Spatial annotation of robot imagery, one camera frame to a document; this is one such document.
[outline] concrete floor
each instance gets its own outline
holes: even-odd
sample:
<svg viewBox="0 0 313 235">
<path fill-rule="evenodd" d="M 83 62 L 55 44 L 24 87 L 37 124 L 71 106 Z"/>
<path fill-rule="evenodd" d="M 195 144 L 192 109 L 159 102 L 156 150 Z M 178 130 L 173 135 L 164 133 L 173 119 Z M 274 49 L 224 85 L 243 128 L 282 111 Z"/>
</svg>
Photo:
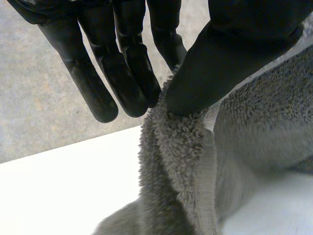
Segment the concrete floor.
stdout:
<svg viewBox="0 0 313 235">
<path fill-rule="evenodd" d="M 178 33 L 188 49 L 209 20 L 207 0 L 183 0 L 180 19 Z M 120 107 L 114 122 L 97 122 L 58 53 L 36 26 L 25 22 L 4 0 L 0 0 L 0 32 L 0 163 L 143 122 L 144 117 L 130 118 Z M 143 40 L 162 84 L 169 69 L 153 43 L 148 11 Z M 84 42 L 107 85 L 85 35 Z"/>
</svg>

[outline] white table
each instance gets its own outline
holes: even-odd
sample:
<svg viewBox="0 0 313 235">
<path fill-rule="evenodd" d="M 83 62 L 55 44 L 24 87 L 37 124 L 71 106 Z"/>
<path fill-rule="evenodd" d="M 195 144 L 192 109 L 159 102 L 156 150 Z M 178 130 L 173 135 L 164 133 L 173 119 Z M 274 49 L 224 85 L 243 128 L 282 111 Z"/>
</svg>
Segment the white table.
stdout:
<svg viewBox="0 0 313 235">
<path fill-rule="evenodd" d="M 0 235 L 90 235 L 138 197 L 140 127 L 0 165 Z M 224 235 L 312 235 L 313 177 L 272 182 Z"/>
</svg>

